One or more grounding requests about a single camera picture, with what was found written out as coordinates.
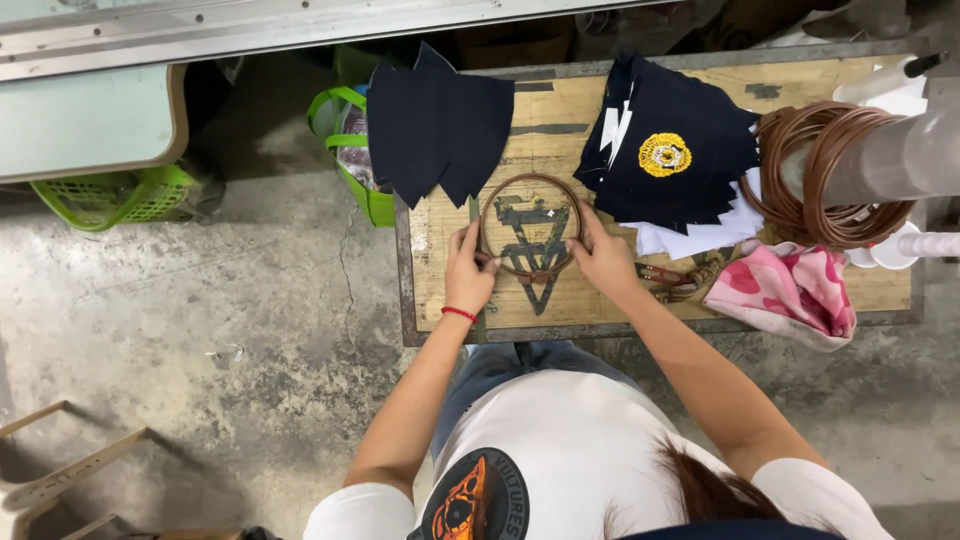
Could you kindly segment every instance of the stack of fabric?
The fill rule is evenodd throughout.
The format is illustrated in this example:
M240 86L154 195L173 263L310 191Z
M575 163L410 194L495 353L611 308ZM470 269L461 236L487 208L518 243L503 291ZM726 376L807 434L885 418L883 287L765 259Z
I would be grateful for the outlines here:
M500 162L514 82L461 75L426 43L413 70L377 66L367 90L374 181L411 209L439 184L459 208Z
M759 165L758 118L716 86L622 56L573 176L597 209L639 230L640 255L733 245L762 228L736 187Z

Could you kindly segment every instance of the red string bracelet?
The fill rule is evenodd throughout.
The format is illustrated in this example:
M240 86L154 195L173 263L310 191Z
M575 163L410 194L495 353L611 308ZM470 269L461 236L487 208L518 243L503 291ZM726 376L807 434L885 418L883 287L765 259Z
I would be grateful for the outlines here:
M456 307L443 307L443 308L441 308L441 310L440 310L440 313L447 313L447 312L456 313L456 314L458 314L458 315L463 315L463 316L467 317L467 319L473 321L473 324L477 324L477 317L476 317L476 315L471 315L471 314L467 313L466 311L463 311L462 309L457 309Z

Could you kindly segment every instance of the embroidery hoop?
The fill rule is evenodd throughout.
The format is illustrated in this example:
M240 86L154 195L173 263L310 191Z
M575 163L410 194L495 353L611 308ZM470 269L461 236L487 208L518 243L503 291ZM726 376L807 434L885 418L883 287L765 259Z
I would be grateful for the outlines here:
M480 212L480 247L483 251L477 252L476 257L481 262L486 262L493 257L493 250L490 249L490 244L487 241L486 223L487 223L487 212L490 209L496 196L503 191L505 187L511 184L515 184L521 180L534 180L539 182L544 182L546 184L551 184L557 187L561 193L563 193L566 198L570 201L570 207L573 209L574 215L577 216L577 235L576 238L580 242L584 241L584 233L586 227L584 225L583 214L580 212L580 198L577 197L577 194L573 192L563 181L560 179L541 173L523 173L518 174L511 179L504 181L503 184L499 185L493 193L490 194L490 197L487 198L487 202L483 206L483 210ZM539 272L525 272L523 270L516 270L515 268L510 268L507 265L501 265L500 269L504 270L509 274L516 276L516 280L520 284L529 285L529 284L546 284L550 281L551 278L560 274L560 272L566 268L566 266L573 261L573 254L567 250L566 256L558 261L553 266L547 268L546 270L540 270Z

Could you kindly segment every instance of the floor crack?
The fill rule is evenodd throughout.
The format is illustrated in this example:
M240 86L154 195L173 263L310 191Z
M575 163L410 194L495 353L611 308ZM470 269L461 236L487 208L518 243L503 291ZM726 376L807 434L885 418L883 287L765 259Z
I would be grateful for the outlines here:
M350 295L350 304L347 306L347 315L344 317L344 330L347 332L347 341L350 342L350 346L353 347L353 352L359 357L360 350L357 349L357 344L353 341L353 335L350 332L350 314L353 313L353 287L350 286L350 276L347 273L347 264L344 262L344 250L347 247L347 238L350 235L350 228L353 227L353 216L360 211L358 206L356 210L349 216L349 224L347 225L347 230L344 231L344 237L340 239L340 269L344 272L344 279L347 280L347 293Z

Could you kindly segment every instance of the green tape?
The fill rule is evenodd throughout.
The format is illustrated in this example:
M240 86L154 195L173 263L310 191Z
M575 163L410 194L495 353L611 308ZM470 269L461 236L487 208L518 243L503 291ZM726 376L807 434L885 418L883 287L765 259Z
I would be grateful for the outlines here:
M470 210L470 221L480 216L480 202L474 197L467 198L468 208ZM477 343L487 343L487 307L484 306L477 313L477 324L473 325L473 335Z

